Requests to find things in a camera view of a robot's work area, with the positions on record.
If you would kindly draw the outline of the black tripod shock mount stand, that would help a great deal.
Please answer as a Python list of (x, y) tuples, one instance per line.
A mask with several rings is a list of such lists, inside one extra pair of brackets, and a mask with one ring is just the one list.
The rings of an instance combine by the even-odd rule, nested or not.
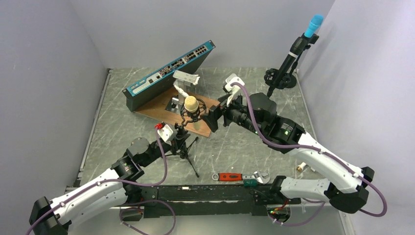
[(184, 99), (184, 104), (180, 108), (180, 117), (182, 122), (181, 124), (175, 124), (175, 128), (178, 131), (178, 135), (175, 137), (175, 145), (178, 149), (178, 155), (181, 159), (187, 160), (197, 178), (200, 176), (195, 169), (192, 161), (190, 160), (189, 150), (191, 149), (192, 145), (199, 139), (199, 137), (196, 137), (189, 144), (189, 146), (187, 146), (186, 141), (191, 135), (187, 129), (187, 126), (192, 125), (194, 130), (200, 130), (200, 121), (202, 120), (202, 114), (205, 114), (206, 112), (207, 106), (203, 100), (196, 98), (195, 96), (188, 96)]

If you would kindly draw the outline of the beige gold microphone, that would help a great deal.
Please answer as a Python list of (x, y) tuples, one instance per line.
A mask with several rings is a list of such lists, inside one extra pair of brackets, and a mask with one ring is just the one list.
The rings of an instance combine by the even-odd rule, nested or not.
[(188, 96), (184, 100), (184, 108), (188, 116), (192, 120), (192, 125), (195, 130), (200, 130), (200, 123), (198, 122), (199, 101), (194, 96)]

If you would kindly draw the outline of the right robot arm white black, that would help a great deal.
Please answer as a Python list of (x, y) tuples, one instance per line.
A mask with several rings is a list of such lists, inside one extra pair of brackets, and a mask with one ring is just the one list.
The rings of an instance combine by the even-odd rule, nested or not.
[(218, 129), (218, 119), (223, 118), (224, 125), (235, 123), (244, 127), (257, 134), (269, 148), (306, 163), (323, 176), (320, 180), (277, 176), (269, 191), (272, 201), (314, 199), (346, 213), (356, 213), (366, 205), (369, 198), (366, 187), (373, 180), (373, 169), (354, 166), (336, 156), (299, 124), (277, 115), (276, 103), (263, 93), (250, 95), (246, 104), (242, 103), (241, 95), (228, 99), (228, 95), (221, 97), (219, 105), (201, 115), (211, 131)]

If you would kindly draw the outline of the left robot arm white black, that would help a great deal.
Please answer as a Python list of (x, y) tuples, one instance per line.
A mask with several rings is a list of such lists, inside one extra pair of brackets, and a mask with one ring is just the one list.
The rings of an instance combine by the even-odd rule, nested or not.
[[(156, 139), (136, 138), (114, 164), (88, 183), (73, 191), (35, 201), (29, 217), (26, 234), (66, 235), (74, 223), (82, 223), (115, 206), (133, 206), (149, 196), (150, 187), (158, 186), (167, 178), (167, 152), (181, 158), (188, 157), (186, 140), (190, 133), (182, 125), (159, 123), (155, 126)], [(137, 183), (144, 168), (161, 158), (164, 165), (162, 179), (156, 183)]]

